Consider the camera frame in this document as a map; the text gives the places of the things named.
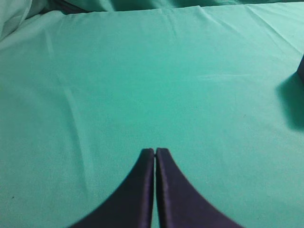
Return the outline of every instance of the teal fabric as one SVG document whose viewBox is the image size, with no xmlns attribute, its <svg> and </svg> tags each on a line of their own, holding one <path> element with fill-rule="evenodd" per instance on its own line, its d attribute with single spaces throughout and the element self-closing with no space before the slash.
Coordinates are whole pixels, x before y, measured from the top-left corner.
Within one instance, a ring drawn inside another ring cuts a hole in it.
<svg viewBox="0 0 304 228">
<path fill-rule="evenodd" d="M 0 1 L 0 41 L 15 31 L 26 18 L 40 13 L 47 6 L 47 0 Z"/>
<path fill-rule="evenodd" d="M 274 3 L 25 20 L 0 42 L 0 226 L 66 227 L 142 148 L 168 147 L 236 222 L 302 227 L 303 12 Z"/>
<path fill-rule="evenodd" d="M 68 2 L 87 11 L 150 10 L 190 6 L 218 6 L 295 1 L 303 0 L 60 0 L 60 2 Z"/>
</svg>

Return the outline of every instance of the green cloth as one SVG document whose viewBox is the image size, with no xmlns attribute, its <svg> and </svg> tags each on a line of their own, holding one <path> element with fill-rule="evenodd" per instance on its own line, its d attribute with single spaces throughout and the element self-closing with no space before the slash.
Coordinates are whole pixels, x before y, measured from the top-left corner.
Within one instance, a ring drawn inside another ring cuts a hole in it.
<svg viewBox="0 0 304 228">
<path fill-rule="evenodd" d="M 243 226 L 302 227 L 303 12 L 274 3 L 25 20 L 0 42 L 0 226 L 66 227 L 142 148 L 168 147 Z"/>
<path fill-rule="evenodd" d="M 218 6 L 295 1 L 303 0 L 59 0 L 59 2 L 68 2 L 87 11 L 150 10 L 189 6 Z"/>
</svg>

